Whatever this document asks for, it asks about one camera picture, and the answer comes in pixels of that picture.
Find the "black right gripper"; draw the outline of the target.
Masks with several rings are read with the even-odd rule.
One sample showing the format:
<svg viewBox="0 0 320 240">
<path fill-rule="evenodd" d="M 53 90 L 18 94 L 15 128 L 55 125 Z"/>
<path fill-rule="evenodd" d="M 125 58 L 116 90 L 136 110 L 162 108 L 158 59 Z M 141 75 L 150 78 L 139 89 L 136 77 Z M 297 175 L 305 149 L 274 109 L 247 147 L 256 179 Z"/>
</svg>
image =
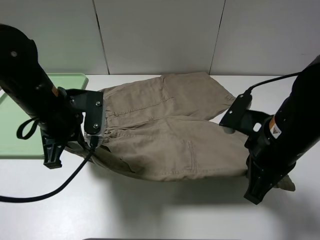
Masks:
<svg viewBox="0 0 320 240">
<path fill-rule="evenodd" d="M 282 180 L 304 154 L 303 146 L 294 136 L 282 132 L 275 138 L 269 123 L 273 116 L 260 111 L 246 111 L 243 129 L 248 139 L 246 160 L 248 187 L 244 198 L 258 205 L 265 195 Z"/>
</svg>

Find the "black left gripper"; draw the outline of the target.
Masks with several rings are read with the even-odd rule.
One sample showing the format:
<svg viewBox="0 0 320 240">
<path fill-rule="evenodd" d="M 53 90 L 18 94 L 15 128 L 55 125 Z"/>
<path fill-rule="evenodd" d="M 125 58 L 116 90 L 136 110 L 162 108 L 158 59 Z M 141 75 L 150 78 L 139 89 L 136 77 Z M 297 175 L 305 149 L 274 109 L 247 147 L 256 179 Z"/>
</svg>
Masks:
<svg viewBox="0 0 320 240">
<path fill-rule="evenodd" d="M 76 109 L 75 98 L 71 95 L 77 89 L 58 87 L 58 98 L 49 115 L 39 123 L 44 153 L 43 165 L 49 169 L 62 167 L 60 160 L 65 147 L 82 145 L 81 124 L 83 114 Z"/>
</svg>

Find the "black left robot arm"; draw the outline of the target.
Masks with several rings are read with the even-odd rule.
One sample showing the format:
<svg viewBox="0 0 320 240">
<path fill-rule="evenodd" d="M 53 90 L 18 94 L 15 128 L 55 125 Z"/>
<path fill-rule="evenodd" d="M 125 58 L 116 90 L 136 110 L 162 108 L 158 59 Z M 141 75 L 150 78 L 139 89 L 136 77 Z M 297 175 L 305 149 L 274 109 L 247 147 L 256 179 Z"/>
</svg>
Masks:
<svg viewBox="0 0 320 240">
<path fill-rule="evenodd" d="M 17 138 L 27 140 L 40 128 L 44 165 L 62 167 L 60 156 L 79 133 L 82 117 L 40 66 L 35 42 L 5 24 L 0 26 L 0 86 L 30 117 L 18 127 Z"/>
</svg>

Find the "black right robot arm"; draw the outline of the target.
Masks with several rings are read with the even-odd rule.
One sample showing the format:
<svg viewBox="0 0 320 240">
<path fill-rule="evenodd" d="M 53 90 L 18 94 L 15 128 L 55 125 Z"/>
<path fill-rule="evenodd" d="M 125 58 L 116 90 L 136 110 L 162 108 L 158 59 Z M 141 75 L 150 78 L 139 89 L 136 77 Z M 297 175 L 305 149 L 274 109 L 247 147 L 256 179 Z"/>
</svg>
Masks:
<svg viewBox="0 0 320 240">
<path fill-rule="evenodd" d="M 320 58 L 316 57 L 297 76 L 278 111 L 247 139 L 249 183 L 244 198 L 259 204 L 319 140 Z"/>
</svg>

